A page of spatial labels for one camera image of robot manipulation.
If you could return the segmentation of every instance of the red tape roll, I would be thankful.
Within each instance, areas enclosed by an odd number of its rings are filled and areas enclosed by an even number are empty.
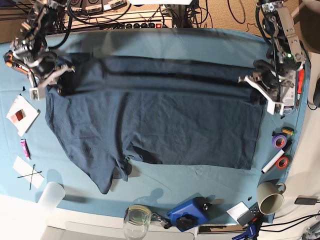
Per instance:
[[[288,166],[288,164],[289,164],[289,159],[286,156],[280,157],[275,163],[278,169],[285,169]]]

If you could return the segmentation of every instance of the blue tablecloth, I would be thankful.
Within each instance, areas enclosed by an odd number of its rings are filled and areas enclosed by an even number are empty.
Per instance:
[[[56,45],[62,38],[49,36],[48,45]],[[0,54],[3,55],[9,48],[9,44],[1,44]],[[253,68],[253,61],[265,59],[266,51],[267,46],[260,37],[245,32],[164,28],[75,33],[58,52],[92,53],[96,57],[115,55],[196,60]],[[190,198],[203,196],[213,200],[210,211],[212,223],[234,223],[226,210],[241,201],[248,207],[253,205],[257,201],[259,182],[285,181],[289,168],[278,170],[273,167],[264,175],[261,169],[277,152],[271,146],[272,131],[279,131],[283,126],[296,129],[289,152],[291,157],[294,156],[305,116],[310,78],[307,69],[298,111],[282,120],[277,114],[263,113],[251,170],[207,165],[152,165],[132,161],[133,171],[128,182],[114,180],[111,191],[103,195],[90,178],[67,158],[47,126],[46,102],[30,100],[29,92],[22,91],[23,87],[29,88],[27,78],[4,63],[0,64],[0,72],[0,194],[36,202],[46,186],[43,183],[39,189],[32,187],[29,191],[28,182],[17,178],[19,174],[12,168],[17,155],[24,158],[24,154],[17,129],[6,119],[6,115],[15,97],[21,94],[40,110],[39,116],[23,136],[31,153],[29,164],[36,164],[45,182],[63,184],[66,197],[59,208],[123,217],[128,206],[141,204],[165,214]]]

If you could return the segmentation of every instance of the pink marker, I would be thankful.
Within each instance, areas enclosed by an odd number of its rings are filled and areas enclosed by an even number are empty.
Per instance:
[[[20,143],[21,143],[21,146],[23,148],[23,153],[24,153],[26,159],[28,159],[28,161],[30,161],[30,153],[29,153],[29,149],[28,149],[26,140],[25,139],[21,139]]]

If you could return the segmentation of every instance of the white marker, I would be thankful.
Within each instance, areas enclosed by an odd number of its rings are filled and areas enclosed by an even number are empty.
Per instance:
[[[262,173],[265,174],[276,162],[277,160],[285,153],[288,148],[290,148],[292,141],[288,141],[286,145],[278,151],[278,153],[262,168]]]

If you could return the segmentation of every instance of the glass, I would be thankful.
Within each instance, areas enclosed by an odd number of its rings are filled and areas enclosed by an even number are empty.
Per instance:
[[[125,211],[123,220],[124,235],[127,240],[142,240],[149,229],[151,211],[146,206],[132,205]]]

